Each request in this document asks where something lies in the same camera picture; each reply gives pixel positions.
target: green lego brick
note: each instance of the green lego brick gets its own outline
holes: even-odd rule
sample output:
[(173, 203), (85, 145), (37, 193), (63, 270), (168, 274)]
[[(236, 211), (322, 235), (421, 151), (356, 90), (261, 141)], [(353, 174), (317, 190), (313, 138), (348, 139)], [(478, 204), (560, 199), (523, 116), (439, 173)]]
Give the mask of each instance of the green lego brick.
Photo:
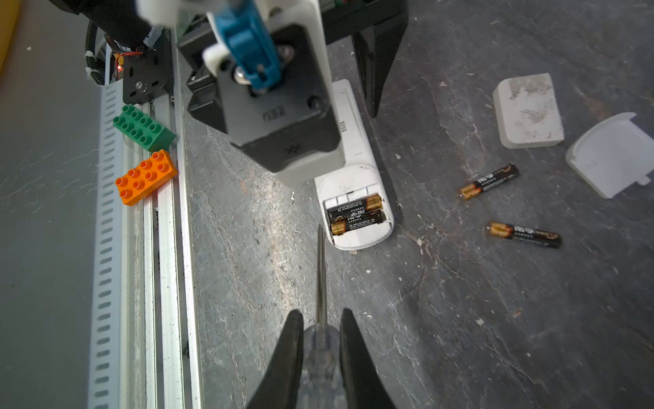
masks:
[(168, 149), (176, 136), (134, 105), (122, 108), (120, 115), (114, 118), (114, 127), (148, 152)]

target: orange lego brick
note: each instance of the orange lego brick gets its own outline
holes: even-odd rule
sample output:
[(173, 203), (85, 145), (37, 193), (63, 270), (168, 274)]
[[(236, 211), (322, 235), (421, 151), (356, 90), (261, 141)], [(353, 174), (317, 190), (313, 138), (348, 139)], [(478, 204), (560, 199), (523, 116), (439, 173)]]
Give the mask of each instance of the orange lego brick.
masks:
[(116, 187), (123, 204), (134, 206), (177, 174), (170, 155), (165, 150), (152, 154), (123, 177), (116, 179)]

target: battery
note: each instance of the battery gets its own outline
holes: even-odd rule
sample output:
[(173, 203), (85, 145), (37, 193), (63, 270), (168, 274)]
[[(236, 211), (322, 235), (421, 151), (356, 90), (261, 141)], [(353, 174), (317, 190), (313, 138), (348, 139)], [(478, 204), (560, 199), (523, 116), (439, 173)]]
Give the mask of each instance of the battery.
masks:
[(378, 194), (374, 194), (367, 198), (353, 200), (346, 204), (327, 209), (327, 216), (330, 223), (335, 223), (378, 209), (381, 209), (381, 197)]
[(486, 231), (491, 236), (501, 237), (509, 240), (529, 241), (542, 247), (558, 249), (563, 239), (558, 233), (544, 232), (529, 227), (513, 226), (512, 224), (490, 222)]
[(386, 220), (384, 212), (381, 209), (359, 213), (348, 217), (347, 219), (340, 219), (331, 224), (332, 234), (340, 236), (345, 232), (350, 232), (358, 228), (366, 227), (371, 224), (381, 223)]
[(480, 177), (473, 183), (470, 183), (468, 186), (459, 190), (458, 195), (465, 200), (472, 199), (473, 197), (482, 192), (485, 192), (486, 190), (490, 190), (506, 181), (510, 181), (519, 174), (520, 172), (518, 171), (518, 167), (516, 165), (508, 164), (502, 169), (498, 169), (493, 173)]

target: blue bracket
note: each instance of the blue bracket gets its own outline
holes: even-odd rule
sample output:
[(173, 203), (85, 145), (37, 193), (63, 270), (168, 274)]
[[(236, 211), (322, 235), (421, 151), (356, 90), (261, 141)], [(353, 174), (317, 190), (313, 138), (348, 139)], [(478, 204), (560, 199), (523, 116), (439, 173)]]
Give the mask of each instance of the blue bracket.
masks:
[(243, 0), (238, 9), (227, 8), (216, 14), (215, 20), (216, 29), (255, 90), (281, 80), (277, 48), (253, 0)]

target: zip tie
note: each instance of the zip tie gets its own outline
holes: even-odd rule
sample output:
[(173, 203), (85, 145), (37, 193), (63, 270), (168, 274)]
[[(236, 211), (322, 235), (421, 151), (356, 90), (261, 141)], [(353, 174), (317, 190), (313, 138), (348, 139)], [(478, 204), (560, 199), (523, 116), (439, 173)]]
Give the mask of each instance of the zip tie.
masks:
[(86, 71), (86, 76), (87, 76), (87, 77), (90, 77), (90, 76), (91, 76), (91, 73), (98, 73), (98, 74), (100, 74), (100, 71), (98, 71), (98, 70), (95, 69), (95, 68), (85, 67), (84, 70)]

